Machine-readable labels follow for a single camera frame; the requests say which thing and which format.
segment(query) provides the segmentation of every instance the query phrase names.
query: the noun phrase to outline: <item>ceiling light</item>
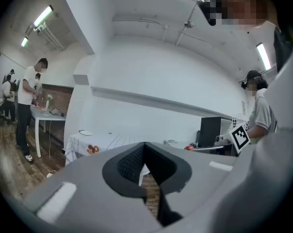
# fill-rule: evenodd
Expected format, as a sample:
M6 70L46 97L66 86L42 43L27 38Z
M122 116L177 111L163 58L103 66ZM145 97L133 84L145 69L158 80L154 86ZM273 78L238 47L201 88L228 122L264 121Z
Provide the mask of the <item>ceiling light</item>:
M28 42L28 38L25 37L21 43L21 46L24 47L26 45L26 43Z
M34 25L37 27L39 26L39 24L44 20L45 17L47 17L47 15L53 11L53 7L50 5L49 7L47 7L42 13L41 15L39 15L39 17L34 21Z
M267 53L266 53L266 50L265 50L263 43L258 44L257 49L259 50L259 53L261 55L261 58L263 60L264 65L265 65L265 69L269 70L271 68L271 65L269 63L268 56L267 56Z

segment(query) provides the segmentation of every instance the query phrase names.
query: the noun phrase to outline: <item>gray t-shirt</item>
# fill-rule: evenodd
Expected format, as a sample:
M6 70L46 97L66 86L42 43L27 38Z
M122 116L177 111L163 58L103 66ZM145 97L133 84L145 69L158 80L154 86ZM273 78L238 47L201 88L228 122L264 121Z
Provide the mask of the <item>gray t-shirt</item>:
M275 132L276 118L273 111L269 107L269 104L264 97L266 89L257 91L255 95L255 104L253 111L249 117L249 129L252 129L255 125L261 126L266 129L267 134ZM260 138L252 138L251 143L257 143Z

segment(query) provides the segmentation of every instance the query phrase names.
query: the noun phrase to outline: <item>white ceiling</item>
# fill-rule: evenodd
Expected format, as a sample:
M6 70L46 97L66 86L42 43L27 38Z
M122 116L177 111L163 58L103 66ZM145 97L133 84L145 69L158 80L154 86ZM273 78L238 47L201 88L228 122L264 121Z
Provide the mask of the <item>white ceiling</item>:
M196 1L112 0L115 8L114 34L137 35L162 40L164 28L157 24L160 23L169 25L164 41L175 44L180 35L178 30L183 29L184 22L190 16ZM49 0L17 1L13 6L15 16L11 20L11 27L19 33L25 33L30 22L34 21L49 5ZM116 21L117 19L142 19L154 23ZM256 49L258 43L262 42L264 44L271 66L276 62L273 47L274 27L269 23L249 31L212 27L207 23L202 12L197 7L192 21L195 26L191 29L186 29L186 33L201 40L183 35L179 46L210 59L238 81L242 80L249 70L264 70L264 64ZM47 25L65 47L76 41L57 8L48 18ZM46 41L44 37L32 33L27 49L34 55L40 56L54 51L55 47Z
M115 18L147 19L171 28L182 30L197 0L112 0ZM265 70L256 45L262 42L266 48L271 66L276 62L274 26L265 23L259 28L227 30L210 26L202 12L196 7L192 20L195 26L186 33L201 40L184 35L179 46L197 52L210 59L238 81L253 69ZM116 35L139 35L161 40L164 28L153 23L137 21L114 21ZM175 44L179 32L168 30L165 42Z

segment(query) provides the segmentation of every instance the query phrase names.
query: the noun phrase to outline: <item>brick wall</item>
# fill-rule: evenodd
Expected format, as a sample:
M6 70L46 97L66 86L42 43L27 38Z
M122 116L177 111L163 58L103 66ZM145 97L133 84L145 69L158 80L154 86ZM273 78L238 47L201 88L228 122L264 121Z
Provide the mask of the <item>brick wall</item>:
M53 100L49 103L49 108L57 108L60 113L64 113L65 116L67 114L68 106L70 103L71 95L73 92L73 88L68 87L59 87L54 85L43 84L42 85L42 96L39 101L39 105L42 103L46 105L47 96L51 94L53 96ZM49 124L50 121L46 121L47 132L49 132ZM59 142L64 141L64 130L65 130L65 122L64 121L52 121L50 126L50 134L54 136Z

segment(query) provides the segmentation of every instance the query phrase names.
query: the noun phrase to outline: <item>wooden floor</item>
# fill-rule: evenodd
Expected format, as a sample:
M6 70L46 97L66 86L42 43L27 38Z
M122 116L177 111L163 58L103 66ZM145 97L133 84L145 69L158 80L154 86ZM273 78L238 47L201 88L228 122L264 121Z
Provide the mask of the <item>wooden floor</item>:
M16 148L16 124L0 126L0 191L17 200L32 191L43 182L48 173L58 171L65 166L65 156L61 154L62 145L51 138L49 161L49 134L39 129L41 158L35 150L34 121L27 130L27 140L34 163L30 165L24 159L21 150ZM156 217L159 204L159 187L151 174L145 175L142 187L147 191L146 206Z

